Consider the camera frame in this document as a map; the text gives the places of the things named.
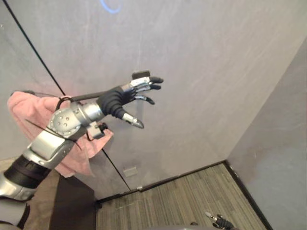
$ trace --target robotic arm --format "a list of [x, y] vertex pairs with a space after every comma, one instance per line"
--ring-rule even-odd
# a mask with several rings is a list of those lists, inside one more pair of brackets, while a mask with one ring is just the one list
[[[148, 71], [135, 73], [132, 78], [128, 84], [106, 92], [72, 97], [70, 107], [56, 110], [46, 129], [11, 167], [0, 173], [0, 230], [13, 226], [23, 228], [30, 212], [26, 201], [33, 197], [38, 185], [69, 153], [75, 141], [86, 132], [95, 139], [104, 136], [103, 127], [97, 121], [112, 115], [133, 126], [144, 128], [143, 123], [122, 106], [134, 100], [154, 104], [152, 99], [139, 92], [160, 89], [157, 83], [162, 83], [163, 79], [151, 77]], [[96, 97], [96, 102], [85, 105], [78, 102]]]

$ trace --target gray carpet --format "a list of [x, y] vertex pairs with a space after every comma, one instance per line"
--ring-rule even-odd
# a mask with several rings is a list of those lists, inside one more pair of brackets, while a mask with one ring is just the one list
[[212, 226], [205, 211], [222, 214], [240, 230], [265, 230], [223, 164], [103, 204], [97, 230], [144, 230], [148, 227]]

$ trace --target black vertical line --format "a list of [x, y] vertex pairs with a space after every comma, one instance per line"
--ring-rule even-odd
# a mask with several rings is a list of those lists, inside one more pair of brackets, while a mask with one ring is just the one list
[[8, 9], [8, 11], [10, 12], [11, 16], [13, 17], [14, 21], [16, 22], [17, 26], [19, 27], [19, 29], [21, 30], [21, 32], [23, 33], [25, 39], [27, 40], [27, 42], [29, 43], [30, 47], [33, 49], [34, 53], [36, 54], [37, 58], [40, 60], [40, 62], [42, 63], [42, 65], [45, 67], [46, 71], [48, 72], [48, 74], [50, 75], [50, 77], [53, 79], [54, 83], [57, 85], [57, 87], [59, 88], [59, 90], [61, 91], [61, 93], [63, 95], [65, 95], [63, 89], [60, 87], [60, 85], [58, 84], [58, 82], [55, 80], [55, 78], [53, 77], [52, 73], [50, 72], [50, 70], [48, 69], [48, 67], [46, 66], [46, 64], [44, 63], [43, 59], [41, 58], [41, 56], [39, 55], [38, 51], [35, 49], [34, 45], [32, 44], [32, 42], [30, 41], [29, 37], [27, 36], [27, 34], [25, 33], [24, 29], [22, 28], [22, 26], [20, 25], [19, 21], [17, 20], [15, 14], [13, 13], [13, 11], [11, 10], [10, 6], [8, 5], [6, 0], [2, 0], [4, 5], [6, 6], [6, 8]]
[[106, 151], [104, 149], [101, 149], [102, 152], [104, 152], [105, 156], [108, 158], [108, 160], [111, 162], [111, 164], [113, 165], [113, 167], [115, 168], [115, 170], [117, 171], [117, 173], [119, 174], [119, 176], [121, 177], [121, 179], [123, 180], [123, 182], [126, 184], [127, 188], [129, 189], [129, 191], [131, 191], [129, 185], [127, 184], [127, 182], [125, 181], [125, 179], [123, 178], [123, 176], [119, 173], [118, 169], [115, 167], [114, 163], [112, 162], [112, 160], [109, 158], [109, 156], [107, 155]]
[[238, 187], [240, 188], [240, 190], [242, 191], [245, 198], [248, 200], [251, 207], [254, 209], [255, 213], [257, 214], [257, 216], [259, 217], [259, 219], [261, 220], [261, 222], [263, 223], [265, 228], [267, 230], [273, 230], [272, 226], [270, 225], [270, 223], [268, 222], [268, 220], [264, 216], [263, 212], [261, 211], [261, 209], [257, 205], [254, 198], [249, 193], [248, 189], [245, 187], [245, 185], [243, 184], [241, 179], [237, 176], [236, 172], [231, 168], [230, 163], [227, 160], [225, 160], [224, 165], [225, 165], [226, 169], [228, 170], [228, 172], [230, 173], [230, 175], [232, 176], [232, 178], [234, 179], [234, 181], [236, 182], [236, 184], [238, 185]]

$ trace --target pink towel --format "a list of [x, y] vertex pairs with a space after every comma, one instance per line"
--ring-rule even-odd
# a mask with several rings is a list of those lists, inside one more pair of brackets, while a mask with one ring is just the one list
[[[8, 99], [7, 105], [22, 132], [32, 141], [42, 130], [27, 122], [26, 119], [45, 128], [58, 101], [57, 97], [40, 98], [29, 93], [14, 92]], [[66, 101], [62, 103], [61, 108], [68, 107], [69, 104], [70, 102]], [[113, 136], [113, 133], [108, 129], [105, 129], [104, 133], [103, 138], [93, 141], [88, 141], [86, 135], [81, 137], [77, 141], [81, 149], [74, 145], [55, 169], [65, 177], [73, 176], [76, 172], [93, 175], [88, 159], [96, 155]]]

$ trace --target gray wall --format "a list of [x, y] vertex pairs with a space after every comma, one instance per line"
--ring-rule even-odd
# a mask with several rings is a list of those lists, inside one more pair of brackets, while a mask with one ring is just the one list
[[6, 105], [13, 91], [28, 89], [61, 95], [0, 1], [0, 160], [19, 156], [29, 144]]
[[307, 228], [305, 41], [228, 160], [276, 230]]
[[[137, 167], [126, 178], [131, 188], [226, 159], [307, 30], [305, 0], [108, 1], [121, 4], [114, 14], [99, 0], [8, 2], [68, 94], [107, 90], [134, 70], [165, 78], [150, 93], [155, 106], [127, 106], [145, 130], [105, 119], [115, 132], [106, 146], [115, 165], [121, 173]], [[83, 178], [98, 198], [126, 191], [108, 184], [118, 175], [100, 162], [101, 154], [92, 160], [95, 178]]]

